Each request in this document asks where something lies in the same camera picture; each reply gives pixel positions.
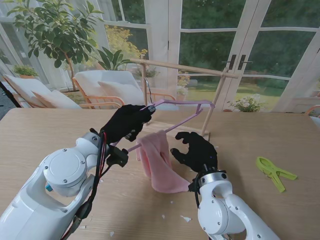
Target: flower pot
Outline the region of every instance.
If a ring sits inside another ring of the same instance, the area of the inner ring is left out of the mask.
[[[34,76],[20,75],[21,79],[36,79]]]
[[[177,101],[185,101],[187,98],[187,95],[182,95],[182,94],[177,94],[176,95],[176,100]]]

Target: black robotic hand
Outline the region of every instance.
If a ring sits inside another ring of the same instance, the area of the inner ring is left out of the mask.
[[[135,140],[144,124],[151,120],[151,115],[156,111],[154,106],[145,107],[144,105],[124,105],[119,108],[100,130],[100,133],[106,133],[107,143],[116,143],[122,138],[130,142]]]
[[[215,147],[196,132],[181,131],[175,136],[175,139],[183,139],[183,144],[189,144],[187,154],[181,153],[178,149],[172,148],[172,155],[181,164],[185,164],[193,171],[199,173],[204,165],[208,168],[218,168],[217,151]]]

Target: wooden table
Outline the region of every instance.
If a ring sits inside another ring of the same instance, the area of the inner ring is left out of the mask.
[[[89,128],[100,129],[113,110],[13,109],[0,121],[0,212],[2,213],[40,161],[75,145]],[[157,111],[154,120],[178,122],[191,112]],[[186,125],[201,128],[202,113]],[[284,240],[319,239],[320,131],[302,114],[213,113],[208,130],[218,146],[218,164],[227,171],[233,191]],[[183,152],[186,145],[168,139]],[[122,140],[118,146],[132,146]],[[298,175],[282,178],[279,193],[256,167],[258,156]],[[173,168],[191,181],[195,173],[173,161]],[[180,215],[192,218],[187,223]],[[128,164],[114,166],[99,185],[90,216],[71,240],[206,240],[197,218],[194,194],[162,194],[151,188],[135,153]]]

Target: yellow flowers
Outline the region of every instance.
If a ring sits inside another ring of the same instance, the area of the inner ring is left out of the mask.
[[[179,74],[188,74],[187,71],[180,70]],[[190,82],[190,76],[178,76],[177,86],[185,87]]]
[[[142,49],[140,51],[128,40],[129,36],[133,36],[129,29],[105,25],[105,30],[108,37],[110,51],[115,53],[118,50],[122,50],[123,59],[139,59],[147,54],[148,50]]]

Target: pink hanger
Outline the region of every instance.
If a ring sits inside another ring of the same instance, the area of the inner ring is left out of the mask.
[[[208,100],[202,100],[202,101],[177,101],[177,100],[161,99],[159,101],[154,102],[153,104],[151,104],[149,106],[153,105],[153,106],[157,107],[157,106],[159,106],[161,104],[180,104],[180,105],[191,105],[191,104],[194,105],[194,104],[197,104],[198,105],[197,108],[196,108],[196,111],[195,111],[195,113],[193,115],[187,117],[185,120],[179,122],[178,124],[176,124],[176,125],[174,125],[172,127],[169,127],[167,130],[165,130],[165,133],[170,132],[171,130],[179,127],[180,125],[184,124],[185,122],[188,122],[189,120],[191,120],[194,117],[198,116],[204,110],[203,108],[200,109],[202,104],[209,104],[211,109],[215,108],[215,105],[211,101],[208,101]],[[135,149],[137,149],[139,147],[141,147],[141,144],[137,144],[137,145],[129,148],[127,151],[131,152],[131,151],[133,151],[133,150],[135,150]]]

